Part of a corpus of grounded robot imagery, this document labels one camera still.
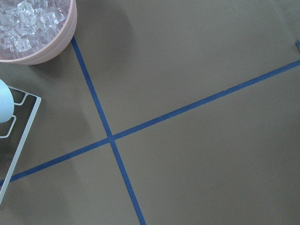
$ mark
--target gray floor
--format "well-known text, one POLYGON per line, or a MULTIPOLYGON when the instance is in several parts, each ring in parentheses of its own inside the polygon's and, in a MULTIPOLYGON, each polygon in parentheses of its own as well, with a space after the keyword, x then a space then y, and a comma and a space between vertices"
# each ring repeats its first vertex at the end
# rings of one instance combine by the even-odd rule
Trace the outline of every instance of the gray floor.
MULTIPOLYGON (((273 1, 77 7, 75 38, 113 134, 300 59, 273 1)), ((0 68, 42 98, 15 174, 107 137, 72 45, 0 68)), ((300 66, 116 140, 146 223, 299 224, 299 95, 300 66)), ((0 224, 140 224, 118 163, 106 144, 11 182, 0 224)))

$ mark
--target pile of ice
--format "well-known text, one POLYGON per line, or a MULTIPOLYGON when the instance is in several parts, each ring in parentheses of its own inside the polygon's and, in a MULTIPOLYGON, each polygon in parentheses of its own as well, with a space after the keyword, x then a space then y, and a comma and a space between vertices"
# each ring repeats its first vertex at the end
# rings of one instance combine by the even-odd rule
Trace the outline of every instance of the pile of ice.
POLYGON ((1 0, 0 53, 8 60, 31 55, 62 28, 70 0, 1 0))

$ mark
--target round container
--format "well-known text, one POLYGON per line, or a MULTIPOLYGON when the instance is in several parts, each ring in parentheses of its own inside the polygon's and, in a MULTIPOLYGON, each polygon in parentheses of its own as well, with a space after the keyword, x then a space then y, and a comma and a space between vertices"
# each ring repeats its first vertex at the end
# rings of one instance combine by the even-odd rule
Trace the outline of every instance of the round container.
POLYGON ((56 37, 39 51, 16 60, 6 60, 0 54, 0 62, 21 65, 35 65, 58 56, 70 43, 76 29, 77 8, 75 0, 70 0, 70 9, 66 21, 56 37))
POLYGON ((0 80, 0 123, 9 121, 14 113, 14 99, 8 86, 0 80))

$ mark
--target blue line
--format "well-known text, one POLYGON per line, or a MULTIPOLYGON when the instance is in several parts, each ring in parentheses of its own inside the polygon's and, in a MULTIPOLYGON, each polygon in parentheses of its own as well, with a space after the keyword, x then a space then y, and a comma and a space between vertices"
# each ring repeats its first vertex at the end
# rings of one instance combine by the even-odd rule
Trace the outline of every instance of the blue line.
POLYGON ((300 41, 299 41, 299 40, 296 41, 296 46, 297 46, 298 51, 299 51, 299 53, 300 53, 300 41))
POLYGON ((92 98, 94 100, 94 103, 96 105, 96 108, 97 108, 97 111, 98 111, 98 114, 100 116, 100 119, 102 121, 102 124, 103 124, 103 127, 105 129, 105 132, 106 132, 106 135, 107 135, 107 139, 111 145, 111 148, 112 148, 112 151, 113 151, 113 154, 115 156, 115 159, 117 161, 117 164, 118 164, 118 167, 119 167, 119 170, 121 172, 121 175, 122 175, 122 178, 124 180, 124 183, 125 183, 125 186, 126 186, 126 189, 128 191, 128 194, 130 196, 130 199, 131 199, 131 202, 133 204, 133 207, 135 209, 135 212, 136 212, 136 215, 140 221, 140 224, 141 225, 145 225, 146 222, 145 222, 145 219, 144 219, 144 216, 142 214, 142 211, 141 211, 141 208, 139 206, 139 203, 137 201, 137 198, 135 196, 135 193, 133 191, 133 188, 132 188, 132 185, 130 183, 130 180, 129 180, 129 177, 128 177, 128 174, 126 172, 126 169, 125 169, 125 166, 123 164, 123 161, 122 161, 122 158, 121 158, 121 155, 119 153, 119 150, 118 150, 118 147, 116 145, 116 142, 115 140, 113 139, 113 134, 112 134, 112 131, 108 125, 108 122, 107 122, 107 119, 105 117, 105 114, 104 114, 104 111, 103 111, 103 108, 101 106, 101 103, 99 101, 99 98, 97 96, 97 93, 96 93, 96 90, 94 88, 94 85, 90 79, 90 75, 89 75, 89 72, 85 66, 85 63, 84 63, 84 60, 83 60, 83 57, 81 55, 81 52, 80 52, 80 49, 78 47, 78 44, 76 42, 76 39, 75 37, 72 38, 72 45, 73 45, 73 48, 74 48, 74 51, 76 53, 76 56, 77 56, 77 59, 78 59, 78 62, 80 64, 80 67, 81 67, 81 70, 83 72, 83 75, 84 75, 84 78, 86 80, 86 83, 90 89, 90 93, 92 95, 92 98))
MULTIPOLYGON (((90 144, 88 146, 85 146, 83 148, 80 148, 78 150, 75 150, 75 151, 72 151, 70 153, 67 153, 66 155, 63 155, 63 156, 60 156, 58 158, 52 159, 52 160, 50 160, 48 162, 45 162, 43 164, 37 165, 37 166, 35 166, 35 167, 31 168, 31 169, 28 169, 28 170, 25 170, 25 171, 23 171, 21 173, 13 175, 11 177, 11 179, 10 179, 10 182, 13 182, 15 180, 21 179, 23 177, 26 177, 26 176, 28 176, 30 174, 36 173, 38 171, 41 171, 43 169, 46 169, 46 168, 48 168, 50 166, 53 166, 53 165, 58 164, 58 163, 61 163, 63 161, 66 161, 67 159, 70 159, 70 158, 73 158, 75 156, 81 155, 81 154, 83 154, 83 153, 85 153, 87 151, 93 150, 93 149, 95 149, 97 147, 100 147, 102 145, 105 145, 107 143, 109 143, 109 142, 108 142, 108 139, 106 138, 106 139, 103 139, 101 141, 98 141, 98 142, 95 142, 93 144, 90 144)), ((3 185, 3 182, 4 182, 4 180, 0 181, 0 186, 3 185)))
POLYGON ((227 89, 227 90, 218 92, 217 94, 211 95, 211 96, 209 96, 209 97, 206 97, 206 98, 204 98, 204 99, 201 99, 201 100, 199 100, 199 101, 196 101, 196 102, 194 102, 194 103, 191 103, 191 104, 189 104, 189 105, 187 105, 187 106, 184 106, 184 107, 182 107, 182 108, 180 108, 180 109, 176 109, 176 110, 174 110, 174 111, 172 111, 172 112, 169 112, 169 113, 164 114, 164 115, 162 115, 162 116, 156 117, 156 118, 154 118, 154 119, 152 119, 152 120, 149 120, 149 121, 147 121, 147 122, 144 122, 144 123, 142 123, 142 124, 140 124, 140 125, 137 125, 137 126, 135 126, 135 127, 129 128, 129 129, 127 129, 127 130, 125 130, 125 131, 122 131, 122 132, 120 132, 120 133, 117 133, 117 134, 115 134, 115 135, 113 136, 113 138, 114 138, 114 140, 120 139, 120 138, 125 137, 125 136, 127 136, 127 135, 130 135, 130 134, 132 134, 132 133, 135 133, 135 132, 137 132, 137 131, 139 131, 139 130, 148 128, 148 127, 150 127, 150 126, 152 126, 152 125, 154 125, 154 124, 160 123, 160 122, 162 122, 162 121, 164 121, 164 120, 167 120, 167 119, 169 119, 169 118, 172 118, 172 117, 174 117, 174 116, 177 116, 177 115, 179 115, 179 114, 182 114, 182 113, 184 113, 184 112, 186 112, 186 111, 189 111, 189 110, 191 110, 191 109, 194 109, 194 108, 199 107, 199 106, 201 106, 201 105, 204 105, 204 104, 206 104, 206 103, 209 103, 209 102, 211 102, 211 101, 214 101, 214 100, 216 100, 216 99, 218 99, 218 98, 224 97, 224 96, 229 95, 229 94, 231 94, 231 93, 234 93, 234 92, 236 92, 236 91, 238 91, 238 90, 241 90, 241 89, 243 89, 243 88, 246 88, 246 87, 248 87, 248 86, 251 86, 251 85, 253 85, 253 84, 256 84, 256 83, 258 83, 258 82, 260 82, 260 81, 266 80, 266 79, 268 79, 268 78, 270 78, 270 77, 273 77, 273 76, 275 76, 275 75, 278 75, 278 74, 280 74, 280 73, 283 73, 283 72, 285 72, 285 71, 287 71, 287 70, 293 69, 293 68, 295 68, 295 67, 297 67, 297 66, 299 66, 299 65, 300 65, 300 60, 295 61, 295 62, 292 62, 292 63, 290 63, 290 64, 287 64, 287 65, 283 66, 283 67, 280 67, 280 68, 278 68, 278 69, 275 69, 275 70, 273 70, 273 71, 271 71, 271 72, 268 72, 268 73, 263 74, 263 75, 261 75, 261 76, 258 76, 258 77, 256 77, 256 78, 253 78, 253 79, 251 79, 251 80, 249 80, 249 81, 246 81, 246 82, 244 82, 244 83, 238 84, 238 85, 236 85, 236 86, 234 86, 234 87, 232 87, 232 88, 229 88, 229 89, 227 89))

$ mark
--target pink bowl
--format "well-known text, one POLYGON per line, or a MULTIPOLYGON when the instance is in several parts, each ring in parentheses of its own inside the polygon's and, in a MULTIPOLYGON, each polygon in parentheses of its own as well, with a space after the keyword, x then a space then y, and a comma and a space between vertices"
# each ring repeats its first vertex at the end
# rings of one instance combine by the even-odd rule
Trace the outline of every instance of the pink bowl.
POLYGON ((21 65, 35 65, 43 63, 58 56, 70 43, 76 29, 77 24, 77 8, 75 0, 70 0, 70 9, 66 21, 57 34, 57 36, 45 47, 39 51, 16 60, 6 60, 0 54, 0 62, 21 64, 21 65))

